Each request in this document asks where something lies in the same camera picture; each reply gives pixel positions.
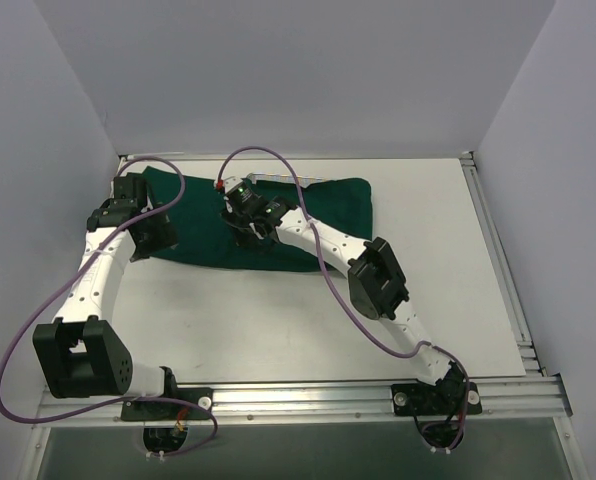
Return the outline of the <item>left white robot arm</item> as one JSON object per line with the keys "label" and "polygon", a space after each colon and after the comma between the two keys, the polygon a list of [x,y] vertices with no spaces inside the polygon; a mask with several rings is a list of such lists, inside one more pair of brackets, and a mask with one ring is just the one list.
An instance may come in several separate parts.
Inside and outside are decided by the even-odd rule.
{"label": "left white robot arm", "polygon": [[171,370],[134,360],[111,325],[126,266],[177,242],[165,213],[144,216],[154,205],[147,198],[108,199],[87,219],[83,274],[52,323],[37,325],[32,335],[54,397],[144,397],[157,419],[178,411],[180,395],[167,385]]}

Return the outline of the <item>dark green surgical cloth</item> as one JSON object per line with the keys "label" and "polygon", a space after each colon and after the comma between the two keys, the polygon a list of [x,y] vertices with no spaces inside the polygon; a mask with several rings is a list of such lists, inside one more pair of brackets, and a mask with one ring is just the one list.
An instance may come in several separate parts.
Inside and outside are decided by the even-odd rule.
{"label": "dark green surgical cloth", "polygon": [[[210,179],[187,176],[182,199],[167,215],[178,244],[155,253],[159,259],[228,270],[314,272],[317,259],[292,246],[246,248],[236,243],[220,218],[224,201]],[[362,178],[316,183],[303,189],[310,215],[357,238],[373,237],[373,205],[370,183]]]}

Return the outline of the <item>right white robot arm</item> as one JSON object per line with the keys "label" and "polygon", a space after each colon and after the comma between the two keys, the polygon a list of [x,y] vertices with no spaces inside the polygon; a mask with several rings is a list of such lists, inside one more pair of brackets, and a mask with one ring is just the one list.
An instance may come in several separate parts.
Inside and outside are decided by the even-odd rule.
{"label": "right white robot arm", "polygon": [[310,215],[303,202],[257,194],[223,199],[221,218],[240,237],[294,247],[317,259],[329,291],[362,335],[385,354],[413,364],[428,409],[447,411],[458,400],[455,384],[469,388],[465,367],[422,325],[386,240],[341,232]]}

